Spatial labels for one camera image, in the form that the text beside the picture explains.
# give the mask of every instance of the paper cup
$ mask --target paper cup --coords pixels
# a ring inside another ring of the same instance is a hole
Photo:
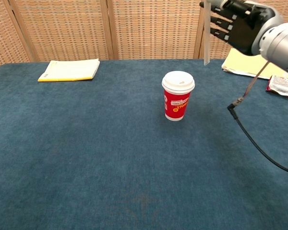
[[[165,117],[180,121],[185,115],[191,91],[195,88],[193,76],[183,71],[167,73],[163,80]]]

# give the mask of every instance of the blue table surface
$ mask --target blue table surface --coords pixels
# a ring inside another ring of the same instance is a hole
[[[48,63],[0,66],[0,229],[288,229],[288,173],[227,110],[250,77],[223,60],[102,61],[93,80],[37,82]],[[161,81],[194,76],[183,120]],[[258,80],[236,108],[288,167],[288,99]]]

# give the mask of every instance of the robotic hand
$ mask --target robotic hand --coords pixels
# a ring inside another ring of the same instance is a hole
[[[276,9],[249,0],[208,1],[211,11],[229,20],[211,16],[211,22],[226,31],[211,28],[211,34],[245,55],[261,54],[288,72],[288,23]]]

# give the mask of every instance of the white plastic lid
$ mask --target white plastic lid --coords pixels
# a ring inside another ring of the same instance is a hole
[[[168,92],[189,93],[195,88],[195,81],[187,72],[172,71],[164,76],[162,86]]]

